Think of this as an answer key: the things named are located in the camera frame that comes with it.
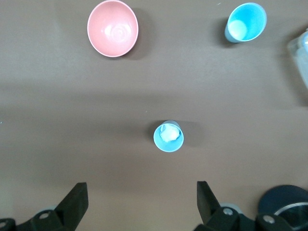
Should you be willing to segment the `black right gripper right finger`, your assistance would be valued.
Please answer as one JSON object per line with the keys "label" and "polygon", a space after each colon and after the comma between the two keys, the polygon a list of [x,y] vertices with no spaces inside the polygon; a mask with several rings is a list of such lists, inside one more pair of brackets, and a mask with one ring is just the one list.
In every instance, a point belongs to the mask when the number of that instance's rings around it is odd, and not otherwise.
{"label": "black right gripper right finger", "polygon": [[194,231],[293,231],[274,214],[260,213],[252,220],[230,206],[221,206],[206,181],[197,182],[197,207],[203,223]]}

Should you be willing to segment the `clear plastic lidded container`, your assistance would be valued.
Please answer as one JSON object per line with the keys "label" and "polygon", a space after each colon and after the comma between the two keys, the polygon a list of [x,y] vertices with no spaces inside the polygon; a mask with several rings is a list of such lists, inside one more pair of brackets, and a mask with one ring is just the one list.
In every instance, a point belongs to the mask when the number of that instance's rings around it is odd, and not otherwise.
{"label": "clear plastic lidded container", "polygon": [[287,48],[308,89],[308,28],[299,37],[291,40]]}

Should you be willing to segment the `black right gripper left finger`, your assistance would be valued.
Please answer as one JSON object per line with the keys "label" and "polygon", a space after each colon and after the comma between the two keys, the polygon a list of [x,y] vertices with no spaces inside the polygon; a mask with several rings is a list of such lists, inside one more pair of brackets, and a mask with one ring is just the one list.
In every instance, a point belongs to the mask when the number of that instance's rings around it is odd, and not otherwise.
{"label": "black right gripper left finger", "polygon": [[77,183],[55,209],[46,209],[17,225],[12,218],[0,219],[0,231],[75,231],[88,209],[88,188]]}

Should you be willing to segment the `light blue plastic cup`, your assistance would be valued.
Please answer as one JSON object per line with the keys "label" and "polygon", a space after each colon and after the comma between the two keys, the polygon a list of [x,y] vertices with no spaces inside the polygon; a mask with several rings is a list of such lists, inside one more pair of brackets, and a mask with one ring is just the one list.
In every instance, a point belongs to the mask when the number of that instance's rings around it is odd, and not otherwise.
{"label": "light blue plastic cup", "polygon": [[252,41],[264,31],[266,24],[267,14],[261,5],[244,3],[229,15],[224,35],[231,43]]}
{"label": "light blue plastic cup", "polygon": [[155,129],[153,140],[158,149],[171,153],[182,147],[184,134],[176,121],[167,120]]}

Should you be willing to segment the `pink bowl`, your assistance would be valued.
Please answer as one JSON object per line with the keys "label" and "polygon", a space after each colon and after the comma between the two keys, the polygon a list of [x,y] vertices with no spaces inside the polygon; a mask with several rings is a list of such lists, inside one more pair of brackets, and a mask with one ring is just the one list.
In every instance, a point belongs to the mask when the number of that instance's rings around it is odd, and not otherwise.
{"label": "pink bowl", "polygon": [[127,54],[136,44],[139,23],[134,11],[121,0],[105,0],[90,13],[87,34],[100,54],[116,58]]}

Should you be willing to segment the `brown table cover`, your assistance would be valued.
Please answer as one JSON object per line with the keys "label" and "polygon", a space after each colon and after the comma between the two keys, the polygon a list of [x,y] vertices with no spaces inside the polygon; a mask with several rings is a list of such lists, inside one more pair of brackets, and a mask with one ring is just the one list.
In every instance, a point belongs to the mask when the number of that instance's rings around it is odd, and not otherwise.
{"label": "brown table cover", "polygon": [[[267,189],[308,189],[308,90],[287,44],[308,0],[123,0],[139,36],[119,58],[90,44],[103,0],[0,0],[0,217],[22,223],[78,182],[77,231],[192,231],[196,185],[249,218]],[[224,35],[231,12],[267,14],[254,40]],[[163,152],[155,129],[184,143]]]}

